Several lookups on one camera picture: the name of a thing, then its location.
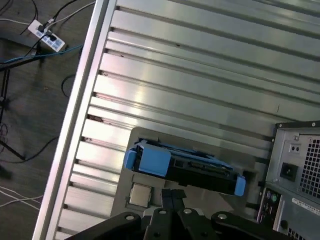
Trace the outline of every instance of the label sticker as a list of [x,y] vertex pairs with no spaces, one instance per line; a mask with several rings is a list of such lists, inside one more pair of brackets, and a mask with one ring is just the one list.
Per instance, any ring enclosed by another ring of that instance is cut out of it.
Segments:
[[307,210],[309,210],[310,212],[312,212],[312,213],[314,213],[314,214],[317,214],[318,216],[320,216],[320,210],[319,209],[317,209],[317,208],[315,208],[315,207],[313,207],[313,206],[310,206],[309,204],[306,204],[306,203],[304,203],[303,201],[300,201],[300,200],[298,200],[298,199],[296,199],[296,198],[292,198],[292,202],[294,203],[294,204],[297,204],[297,205],[299,205],[300,207],[302,207],[302,208],[304,208],[304,209],[307,209]]

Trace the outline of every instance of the black mounting arm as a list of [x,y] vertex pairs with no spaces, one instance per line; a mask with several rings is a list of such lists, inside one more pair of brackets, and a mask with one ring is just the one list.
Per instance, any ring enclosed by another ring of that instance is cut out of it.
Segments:
[[148,208],[143,218],[123,212],[68,240],[290,240],[287,235],[220,211],[208,219],[201,210],[185,208],[180,189],[162,190],[162,207]]

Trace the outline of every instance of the blue cable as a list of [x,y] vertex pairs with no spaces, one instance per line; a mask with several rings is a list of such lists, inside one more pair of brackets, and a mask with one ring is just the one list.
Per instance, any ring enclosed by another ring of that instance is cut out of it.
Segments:
[[72,48],[69,48],[67,50],[61,51],[61,52],[55,52],[55,53],[50,53],[50,54],[43,54],[43,55],[30,55],[30,56],[20,56],[20,57],[15,57],[12,58],[10,60],[5,61],[5,64],[9,64],[11,62],[17,61],[17,60],[21,60],[21,59],[26,59],[26,58],[36,58],[36,57],[50,57],[50,56],[55,56],[55,55],[60,55],[60,54],[65,54],[67,52],[73,51],[75,49],[81,48],[83,45],[78,45],[78,46],[74,46]]

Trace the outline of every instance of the screw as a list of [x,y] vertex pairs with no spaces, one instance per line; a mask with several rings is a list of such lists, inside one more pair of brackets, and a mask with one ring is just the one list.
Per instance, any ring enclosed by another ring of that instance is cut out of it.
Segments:
[[135,218],[135,217],[134,217],[134,216],[131,216],[131,215],[125,217],[125,219],[127,219],[127,220],[133,220],[134,218]]
[[190,213],[192,213],[192,211],[191,211],[190,209],[188,209],[188,208],[186,208],[185,210],[183,210],[183,212],[184,212],[185,214],[190,214]]
[[225,215],[225,214],[219,214],[219,215],[218,215],[218,218],[220,218],[220,219],[226,219],[226,218],[227,218],[227,215]]

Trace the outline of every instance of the cable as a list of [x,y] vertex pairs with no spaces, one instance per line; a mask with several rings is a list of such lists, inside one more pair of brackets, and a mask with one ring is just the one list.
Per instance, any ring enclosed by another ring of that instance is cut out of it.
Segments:
[[41,154],[41,153],[46,149],[46,147],[48,147],[48,145],[49,145],[50,143],[52,143],[54,140],[57,140],[58,138],[59,138],[58,136],[55,136],[54,138],[52,138],[50,141],[48,141],[48,142],[43,146],[43,148],[40,149],[40,151],[38,151],[35,155],[27,158],[27,159],[24,160],[24,161],[7,161],[7,160],[2,160],[2,159],[0,159],[0,161],[6,162],[6,163],[9,163],[9,164],[23,164],[23,163],[25,163],[25,162],[28,162],[28,161],[36,158],[39,154]]
[[34,0],[31,0],[32,3],[33,3],[33,6],[34,6],[34,16],[33,16],[33,19],[32,21],[29,23],[29,25],[20,33],[20,35],[22,35],[27,29],[28,27],[34,22],[35,19],[38,20],[38,15],[39,15],[39,12],[38,12],[38,8],[37,8],[37,5],[35,3]]
[[5,5],[4,5],[2,8],[0,8],[0,12],[8,6],[8,4],[10,3],[10,1],[11,1],[11,0],[6,1]]
[[[24,199],[27,199],[27,198],[28,198],[28,197],[26,197],[26,196],[21,195],[20,193],[17,193],[16,191],[13,191],[13,190],[11,190],[11,189],[9,189],[9,188],[5,188],[5,187],[3,187],[3,186],[0,186],[0,189],[5,189],[5,190],[7,190],[7,191],[9,191],[9,192],[12,192],[12,193],[14,193],[14,194],[19,195],[20,197],[23,197]],[[35,203],[38,203],[38,204],[41,204],[41,202],[39,202],[39,201],[37,201],[37,200],[34,200],[34,199],[31,199],[31,201],[33,201],[33,202],[35,202]]]
[[19,198],[15,197],[15,196],[11,196],[10,194],[7,194],[7,193],[1,191],[1,190],[0,190],[0,193],[4,194],[4,195],[6,195],[6,196],[8,196],[8,197],[10,197],[10,198],[15,199],[15,200],[13,200],[13,201],[9,201],[9,202],[7,202],[7,203],[5,203],[5,204],[0,205],[0,208],[2,208],[2,207],[4,207],[4,206],[7,206],[7,205],[9,205],[9,204],[13,204],[13,203],[16,203],[16,202],[21,202],[21,203],[23,203],[23,204],[29,205],[30,207],[32,207],[32,208],[34,208],[34,209],[40,210],[39,208],[37,208],[37,207],[35,207],[35,206],[31,205],[30,203],[25,202],[25,201],[27,201],[27,200],[40,199],[40,198],[43,197],[43,195],[41,195],[41,196],[36,196],[36,197],[29,197],[29,198],[19,199]]
[[70,4],[73,4],[74,2],[76,2],[77,0],[72,0],[72,1],[69,1],[67,2],[65,5],[63,5],[57,12],[56,14],[52,17],[54,20],[57,19],[58,15],[60,14],[60,12],[65,9],[67,6],[69,6]]
[[64,95],[65,97],[67,97],[67,98],[69,98],[69,96],[65,93],[64,85],[65,85],[65,83],[66,83],[66,81],[67,81],[68,79],[74,78],[75,76],[76,76],[75,74],[71,74],[71,75],[69,75],[69,76],[66,76],[66,77],[63,79],[63,81],[61,82],[61,91],[62,91],[63,95]]
[[75,1],[77,0],[71,0],[69,2],[67,2],[65,5],[63,5],[57,12],[55,15],[53,15],[53,17],[51,19],[49,19],[44,25],[43,25],[43,29],[46,28],[46,26],[49,24],[49,23],[52,23],[54,21],[56,21],[58,15],[60,14],[60,12],[65,9],[67,6],[69,6],[70,4],[74,3]]
[[44,37],[47,37],[47,36],[49,36],[49,35],[48,35],[48,34],[45,34],[45,35],[43,35],[42,37],[40,37],[39,40],[35,42],[35,44],[30,48],[30,50],[29,50],[29,51],[26,53],[26,55],[24,55],[24,56],[25,56],[25,57],[28,56],[28,54],[34,49],[34,47],[37,46],[37,45],[41,42],[41,40],[42,40]]
[[18,61],[18,60],[21,60],[21,59],[27,59],[27,58],[40,58],[40,57],[51,57],[51,56],[55,56],[55,55],[62,55],[62,54],[65,54],[65,53],[68,53],[68,52],[71,52],[75,49],[78,49],[78,48],[82,48],[83,45],[78,45],[78,46],[74,46],[72,48],[69,48],[69,49],[66,49],[64,51],[61,51],[61,52],[55,52],[55,53],[49,53],[49,54],[41,54],[41,55],[35,55],[35,56],[19,56],[19,57],[15,57],[15,58],[12,58],[10,60],[7,60],[5,62],[0,62],[0,64],[9,64],[9,63],[12,63],[12,62],[15,62],[15,61]]
[[47,28],[47,29],[50,29],[50,27],[52,27],[53,25],[55,25],[55,24],[57,24],[57,23],[59,23],[59,22],[62,22],[62,21],[64,21],[64,20],[68,19],[68,18],[71,18],[73,15],[79,13],[79,12],[82,11],[83,9],[85,9],[85,8],[87,8],[87,7],[95,4],[95,2],[96,2],[96,1],[93,1],[93,2],[91,2],[91,3],[89,3],[89,4],[87,4],[87,5],[79,8],[77,11],[71,13],[70,15],[68,15],[68,16],[66,16],[66,17],[64,17],[64,18],[62,18],[62,19],[60,19],[60,20],[58,20],[58,21],[54,21],[54,22],[50,23],[46,28]]
[[16,24],[29,25],[28,22],[16,21],[16,20],[8,19],[8,18],[0,18],[0,21],[9,21],[9,22],[13,22]]

